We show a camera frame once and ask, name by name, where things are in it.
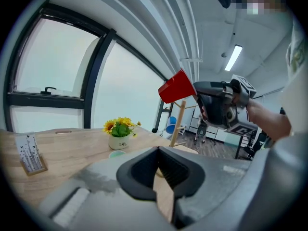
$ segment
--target red cup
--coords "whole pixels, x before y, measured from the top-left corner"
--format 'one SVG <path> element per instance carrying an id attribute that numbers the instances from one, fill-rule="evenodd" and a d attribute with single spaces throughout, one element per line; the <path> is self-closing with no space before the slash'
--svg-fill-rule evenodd
<path id="1" fill-rule="evenodd" d="M 158 94 L 164 103 L 172 103 L 191 95 L 197 95 L 197 92 L 183 69 L 181 69 L 158 89 Z"/>

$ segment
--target desk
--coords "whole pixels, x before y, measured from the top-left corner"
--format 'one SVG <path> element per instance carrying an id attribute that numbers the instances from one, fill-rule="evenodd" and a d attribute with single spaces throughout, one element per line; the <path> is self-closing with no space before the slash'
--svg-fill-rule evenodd
<path id="1" fill-rule="evenodd" d="M 169 146 L 170 141 L 140 127 L 137 137 L 130 137 L 126 153 L 153 146 Z M 65 180 L 87 165 L 108 158 L 113 151 L 108 146 L 108 135 L 101 129 L 54 129 L 35 134 L 39 152 L 45 159 L 48 171 L 28 177 L 24 172 L 15 146 L 14 133 L 0 131 L 1 165 L 13 189 L 32 206 L 39 203 Z M 176 148 L 195 153 L 185 146 Z M 173 191 L 164 178 L 154 179 L 158 207 L 169 220 L 172 214 Z"/>

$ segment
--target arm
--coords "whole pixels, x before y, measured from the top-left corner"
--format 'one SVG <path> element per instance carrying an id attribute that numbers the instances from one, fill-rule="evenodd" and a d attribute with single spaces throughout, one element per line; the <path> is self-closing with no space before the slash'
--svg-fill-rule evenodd
<path id="1" fill-rule="evenodd" d="M 274 141 L 289 136 L 291 124 L 287 116 L 274 113 L 252 99 L 249 100 L 247 111 L 250 121 L 258 125 Z"/>

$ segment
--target ceiling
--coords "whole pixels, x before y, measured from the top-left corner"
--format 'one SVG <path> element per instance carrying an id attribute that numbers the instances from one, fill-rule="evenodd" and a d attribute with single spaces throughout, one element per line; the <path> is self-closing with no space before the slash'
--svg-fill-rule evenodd
<path id="1" fill-rule="evenodd" d="M 190 3 L 203 59 L 199 80 L 229 80 L 232 74 L 249 76 L 264 66 L 267 57 L 292 28 L 292 19 L 287 13 L 252 15 L 239 8 L 239 4 L 224 9 L 218 0 L 190 0 Z M 227 72 L 224 68 L 236 44 L 243 50 Z"/>

